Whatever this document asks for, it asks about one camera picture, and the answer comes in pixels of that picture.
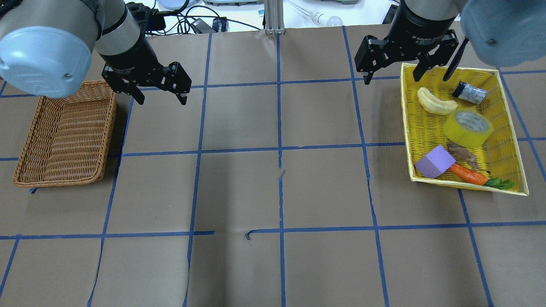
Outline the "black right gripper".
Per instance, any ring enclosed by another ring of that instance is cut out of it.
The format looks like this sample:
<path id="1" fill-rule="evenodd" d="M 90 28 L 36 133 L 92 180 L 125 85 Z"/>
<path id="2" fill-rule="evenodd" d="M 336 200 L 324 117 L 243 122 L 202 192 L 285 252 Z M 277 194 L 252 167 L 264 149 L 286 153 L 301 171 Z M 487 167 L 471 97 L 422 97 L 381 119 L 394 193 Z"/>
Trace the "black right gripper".
<path id="1" fill-rule="evenodd" d="M 370 85 L 374 72 L 394 62 L 418 60 L 412 75 L 421 80 L 433 66 L 445 66 L 459 44 L 450 29 L 454 17 L 429 20 L 413 12 L 397 12 L 386 37 L 366 35 L 354 57 L 356 70 Z"/>

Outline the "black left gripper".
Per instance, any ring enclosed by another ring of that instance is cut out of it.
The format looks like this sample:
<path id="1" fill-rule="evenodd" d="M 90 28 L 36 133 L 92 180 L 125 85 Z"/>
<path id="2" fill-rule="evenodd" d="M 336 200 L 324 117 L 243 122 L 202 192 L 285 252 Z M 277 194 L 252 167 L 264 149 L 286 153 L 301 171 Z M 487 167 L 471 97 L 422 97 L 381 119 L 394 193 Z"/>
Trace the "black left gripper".
<path id="1" fill-rule="evenodd" d="M 145 96 L 138 86 L 152 86 L 177 95 L 181 105 L 187 104 L 192 80 L 183 66 L 174 61 L 162 65 L 145 38 L 139 38 L 127 51 L 102 55 L 105 67 L 102 76 L 117 93 L 128 93 L 143 105 Z"/>

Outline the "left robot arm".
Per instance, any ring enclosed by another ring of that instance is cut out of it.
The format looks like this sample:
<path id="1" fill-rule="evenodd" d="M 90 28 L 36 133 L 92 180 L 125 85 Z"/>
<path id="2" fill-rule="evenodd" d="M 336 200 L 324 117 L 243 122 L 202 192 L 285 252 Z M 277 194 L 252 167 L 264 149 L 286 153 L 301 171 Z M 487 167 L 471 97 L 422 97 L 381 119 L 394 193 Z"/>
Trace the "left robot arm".
<path id="1" fill-rule="evenodd" d="M 122 0 L 3 0 L 1 78 L 26 93 L 65 98 L 80 89 L 96 52 L 115 93 L 143 104 L 142 86 L 187 102 L 192 80 L 179 62 L 164 66 Z"/>

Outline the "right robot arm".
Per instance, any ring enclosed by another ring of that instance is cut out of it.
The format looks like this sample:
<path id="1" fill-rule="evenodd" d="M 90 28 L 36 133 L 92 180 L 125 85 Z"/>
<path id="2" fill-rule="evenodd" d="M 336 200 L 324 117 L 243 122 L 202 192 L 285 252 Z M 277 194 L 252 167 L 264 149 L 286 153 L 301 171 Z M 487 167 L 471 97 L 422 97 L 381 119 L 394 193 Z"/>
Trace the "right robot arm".
<path id="1" fill-rule="evenodd" d="M 369 84 L 377 70 L 417 61 L 415 81 L 448 66 L 447 81 L 471 42 L 477 57 L 495 67 L 513 67 L 545 56 L 543 0 L 402 0 L 384 39 L 367 35 L 354 57 Z"/>

